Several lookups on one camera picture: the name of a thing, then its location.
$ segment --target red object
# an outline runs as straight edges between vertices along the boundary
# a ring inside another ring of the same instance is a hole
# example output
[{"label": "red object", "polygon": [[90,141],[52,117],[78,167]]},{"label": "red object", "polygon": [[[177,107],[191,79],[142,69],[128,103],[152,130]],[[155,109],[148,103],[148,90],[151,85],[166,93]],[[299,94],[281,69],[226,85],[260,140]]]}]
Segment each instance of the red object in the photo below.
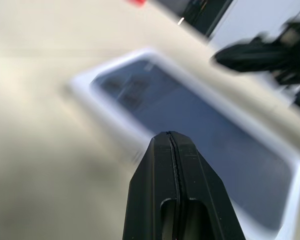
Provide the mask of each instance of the red object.
[{"label": "red object", "polygon": [[146,0],[128,0],[128,1],[140,7],[146,3]]}]

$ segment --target beige table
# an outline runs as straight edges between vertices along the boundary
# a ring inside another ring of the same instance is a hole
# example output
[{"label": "beige table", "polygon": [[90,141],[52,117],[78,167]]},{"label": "beige table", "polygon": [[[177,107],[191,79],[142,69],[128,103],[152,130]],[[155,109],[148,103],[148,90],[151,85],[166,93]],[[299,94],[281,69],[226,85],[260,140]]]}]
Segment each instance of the beige table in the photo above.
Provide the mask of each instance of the beige table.
[{"label": "beige table", "polygon": [[[0,239],[122,238],[135,166],[77,105],[71,77],[152,46],[300,149],[300,112],[156,6],[124,0],[0,0]],[[300,239],[300,221],[297,230]]]}]

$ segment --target table surface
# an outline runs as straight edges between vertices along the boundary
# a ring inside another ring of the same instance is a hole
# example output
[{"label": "table surface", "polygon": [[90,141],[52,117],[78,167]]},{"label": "table surface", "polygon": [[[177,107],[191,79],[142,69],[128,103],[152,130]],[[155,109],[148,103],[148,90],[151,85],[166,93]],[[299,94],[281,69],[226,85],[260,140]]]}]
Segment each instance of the table surface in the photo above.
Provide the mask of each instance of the table surface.
[{"label": "table surface", "polygon": [[0,0],[0,238],[122,238],[133,156],[66,86],[136,49],[163,52],[300,150],[300,111],[212,65],[213,48],[177,22],[149,3]]}]

